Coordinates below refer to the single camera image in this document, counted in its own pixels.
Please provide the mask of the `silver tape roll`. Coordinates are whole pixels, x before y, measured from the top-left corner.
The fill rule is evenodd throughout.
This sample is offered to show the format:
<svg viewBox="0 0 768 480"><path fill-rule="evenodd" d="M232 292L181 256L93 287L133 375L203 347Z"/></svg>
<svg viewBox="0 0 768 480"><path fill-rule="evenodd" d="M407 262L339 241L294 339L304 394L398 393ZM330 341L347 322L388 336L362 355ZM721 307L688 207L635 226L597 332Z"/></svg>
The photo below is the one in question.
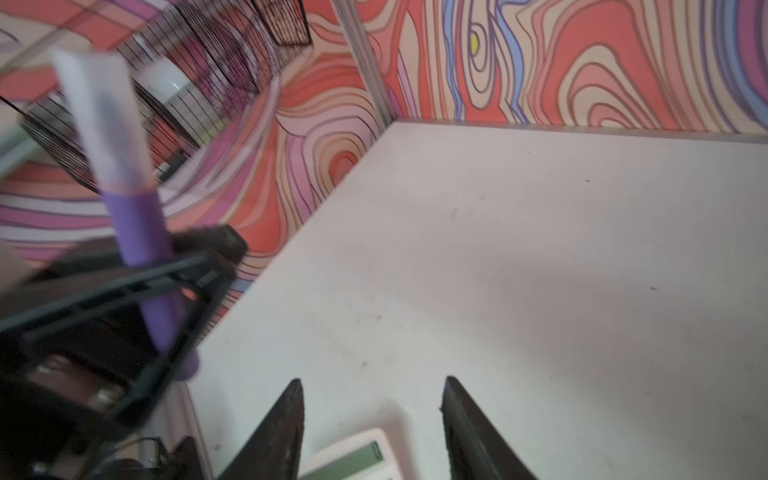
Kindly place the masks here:
<svg viewBox="0 0 768 480"><path fill-rule="evenodd" d="M192 80L167 57L159 57L144 67L136 81L162 105L169 104L192 85Z"/></svg>

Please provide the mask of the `pink calculator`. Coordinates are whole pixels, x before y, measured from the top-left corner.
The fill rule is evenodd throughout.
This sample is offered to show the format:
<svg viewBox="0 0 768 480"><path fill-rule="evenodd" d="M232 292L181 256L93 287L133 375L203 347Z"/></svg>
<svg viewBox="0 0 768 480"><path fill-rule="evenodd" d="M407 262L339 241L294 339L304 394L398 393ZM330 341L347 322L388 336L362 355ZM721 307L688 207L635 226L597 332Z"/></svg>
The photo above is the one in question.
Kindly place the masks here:
<svg viewBox="0 0 768 480"><path fill-rule="evenodd" d="M402 480L404 476L385 432L374 428L336 442L302 461L299 479Z"/></svg>

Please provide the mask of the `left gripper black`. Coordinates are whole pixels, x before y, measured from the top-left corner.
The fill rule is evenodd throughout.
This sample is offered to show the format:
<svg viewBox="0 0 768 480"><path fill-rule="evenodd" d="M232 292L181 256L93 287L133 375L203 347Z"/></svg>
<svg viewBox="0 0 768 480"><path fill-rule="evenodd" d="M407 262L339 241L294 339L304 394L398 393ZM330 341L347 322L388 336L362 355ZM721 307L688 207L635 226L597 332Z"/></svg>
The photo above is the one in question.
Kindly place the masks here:
<svg viewBox="0 0 768 480"><path fill-rule="evenodd" d="M2 478L88 478L191 376L247 244L228 225L171 241L170 258L140 267L123 264L113 238L87 241L1 295ZM176 293L185 315L166 353L140 312L112 312Z"/></svg>

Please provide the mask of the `purple pen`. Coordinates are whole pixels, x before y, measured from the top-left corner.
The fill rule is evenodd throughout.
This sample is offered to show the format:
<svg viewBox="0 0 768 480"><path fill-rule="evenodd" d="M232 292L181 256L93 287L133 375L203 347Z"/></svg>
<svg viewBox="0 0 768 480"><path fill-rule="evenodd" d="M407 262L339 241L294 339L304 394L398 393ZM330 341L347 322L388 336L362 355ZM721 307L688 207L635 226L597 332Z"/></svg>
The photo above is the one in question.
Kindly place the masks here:
<svg viewBox="0 0 768 480"><path fill-rule="evenodd" d="M155 190L139 193L111 193L101 198L109 213L123 263L142 267L173 256L159 196ZM140 310L153 346L168 352L182 327L185 315L182 295L175 291L140 303Z"/></svg>

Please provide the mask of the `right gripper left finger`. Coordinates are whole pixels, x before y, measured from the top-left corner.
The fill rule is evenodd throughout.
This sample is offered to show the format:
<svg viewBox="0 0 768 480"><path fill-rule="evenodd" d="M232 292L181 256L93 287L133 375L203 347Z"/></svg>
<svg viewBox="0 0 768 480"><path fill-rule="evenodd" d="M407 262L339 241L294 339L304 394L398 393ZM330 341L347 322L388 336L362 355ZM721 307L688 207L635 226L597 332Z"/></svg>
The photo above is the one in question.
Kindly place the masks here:
<svg viewBox="0 0 768 480"><path fill-rule="evenodd" d="M219 480L296 480L304 433L303 386L291 380Z"/></svg>

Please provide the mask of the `translucent pen cap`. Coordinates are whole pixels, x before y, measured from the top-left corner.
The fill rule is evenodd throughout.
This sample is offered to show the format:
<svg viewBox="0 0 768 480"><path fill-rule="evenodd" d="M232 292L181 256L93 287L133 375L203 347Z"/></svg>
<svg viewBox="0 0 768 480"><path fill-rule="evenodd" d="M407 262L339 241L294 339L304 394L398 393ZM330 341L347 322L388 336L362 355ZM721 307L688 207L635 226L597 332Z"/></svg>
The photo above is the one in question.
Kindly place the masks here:
<svg viewBox="0 0 768 480"><path fill-rule="evenodd" d="M98 188L113 194L156 190L155 167L124 58L55 50L52 64Z"/></svg>

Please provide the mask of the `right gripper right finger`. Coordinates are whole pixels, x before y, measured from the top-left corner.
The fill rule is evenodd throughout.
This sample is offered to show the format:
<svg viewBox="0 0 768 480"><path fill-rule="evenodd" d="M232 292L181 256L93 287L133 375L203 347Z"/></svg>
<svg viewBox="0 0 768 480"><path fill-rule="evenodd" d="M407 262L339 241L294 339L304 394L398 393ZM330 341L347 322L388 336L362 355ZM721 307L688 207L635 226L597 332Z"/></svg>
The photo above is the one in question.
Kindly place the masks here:
<svg viewBox="0 0 768 480"><path fill-rule="evenodd" d="M451 479L536 480L455 376L445 380L441 413Z"/></svg>

